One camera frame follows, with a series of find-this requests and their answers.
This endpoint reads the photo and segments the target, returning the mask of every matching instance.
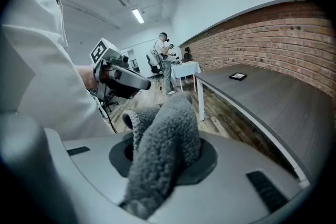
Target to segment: curved desk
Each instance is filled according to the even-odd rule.
[[[230,79],[236,72],[247,77]],[[206,85],[270,138],[293,166],[302,187],[316,182],[333,144],[333,108],[327,94],[282,73],[243,64],[195,76],[201,121]]]

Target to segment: wooden floor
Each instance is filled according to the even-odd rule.
[[[244,142],[295,175],[290,164],[267,136],[237,109],[206,86],[203,86],[205,119],[200,121],[198,117],[198,95],[197,92],[194,92],[193,77],[189,77],[187,82],[183,79],[182,86],[183,90],[189,92],[192,96],[199,130]],[[174,90],[180,91],[180,85],[178,87],[174,86]],[[141,90],[134,98],[129,100],[115,98],[114,101],[117,101],[119,105],[110,107],[112,112],[109,115],[112,124],[118,133],[129,131],[122,120],[125,110],[162,104],[167,98],[169,97],[166,96],[164,91],[163,77],[154,78],[148,91]]]

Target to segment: gray countertop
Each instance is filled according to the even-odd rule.
[[[247,77],[230,79],[239,72]],[[258,121],[288,151],[309,181],[317,179],[333,143],[331,98],[293,77],[249,65],[195,75]]]

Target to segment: white lab coat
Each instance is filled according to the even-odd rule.
[[[19,113],[56,130],[62,140],[112,134],[64,50],[68,44],[60,2],[11,0],[2,31],[2,42],[13,46],[35,73],[19,103]]]

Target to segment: table leg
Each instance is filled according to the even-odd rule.
[[[193,75],[193,77],[194,77],[194,89],[195,89],[195,92],[196,92],[195,75]]]
[[[204,100],[203,100],[203,84],[198,79],[197,80],[197,93],[198,93],[198,109],[200,111],[199,120],[204,120]]]
[[[183,91],[181,78],[179,78],[179,80],[180,80],[180,85],[181,85],[181,91]]]

